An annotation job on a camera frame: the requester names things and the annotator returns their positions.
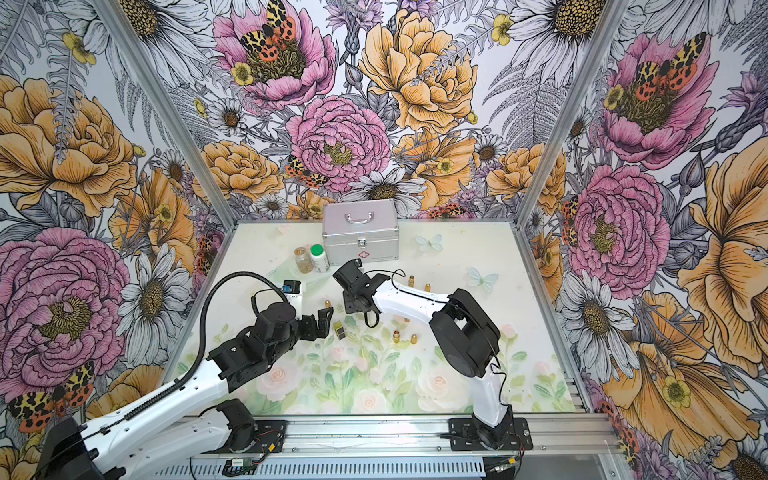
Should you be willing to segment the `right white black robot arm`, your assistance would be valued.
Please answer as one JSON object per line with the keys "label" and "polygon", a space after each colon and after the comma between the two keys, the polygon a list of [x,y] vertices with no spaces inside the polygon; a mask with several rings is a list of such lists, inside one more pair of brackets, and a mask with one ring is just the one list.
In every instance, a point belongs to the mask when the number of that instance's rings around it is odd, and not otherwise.
{"label": "right white black robot arm", "polygon": [[498,358],[500,330],[473,295],[457,289],[436,294],[401,285],[392,276],[338,271],[345,311],[377,316],[392,314],[427,324],[447,363],[471,380],[475,432],[465,437],[489,450],[500,450],[514,434],[513,407],[503,398],[507,373]]}

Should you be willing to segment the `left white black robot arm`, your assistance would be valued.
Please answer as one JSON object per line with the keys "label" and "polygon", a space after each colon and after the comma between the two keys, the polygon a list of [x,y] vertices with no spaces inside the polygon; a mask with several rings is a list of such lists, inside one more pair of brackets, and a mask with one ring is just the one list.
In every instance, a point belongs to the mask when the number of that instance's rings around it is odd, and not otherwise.
{"label": "left white black robot arm", "polygon": [[55,426],[34,478],[143,479],[200,453],[250,449],[256,423],[231,393],[268,373],[299,341],[326,338],[333,313],[326,307],[299,317],[288,302],[271,304],[181,378],[84,424]]}

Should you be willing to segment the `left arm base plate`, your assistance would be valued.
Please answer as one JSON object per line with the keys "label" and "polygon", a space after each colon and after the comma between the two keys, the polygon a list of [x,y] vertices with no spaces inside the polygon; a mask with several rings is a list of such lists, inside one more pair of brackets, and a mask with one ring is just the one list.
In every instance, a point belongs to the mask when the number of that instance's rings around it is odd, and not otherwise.
{"label": "left arm base plate", "polygon": [[223,439],[206,454],[280,453],[283,449],[287,422],[256,418],[239,399],[210,406],[198,417],[223,428]]}

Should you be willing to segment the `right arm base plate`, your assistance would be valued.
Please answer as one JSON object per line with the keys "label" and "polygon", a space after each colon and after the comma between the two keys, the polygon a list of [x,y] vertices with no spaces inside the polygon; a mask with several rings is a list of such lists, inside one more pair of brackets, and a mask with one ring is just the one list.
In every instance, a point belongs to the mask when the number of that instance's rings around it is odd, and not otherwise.
{"label": "right arm base plate", "polygon": [[440,435],[452,451],[527,452],[534,443],[525,418],[505,418],[497,427],[488,427],[475,417],[450,418],[448,432]]}

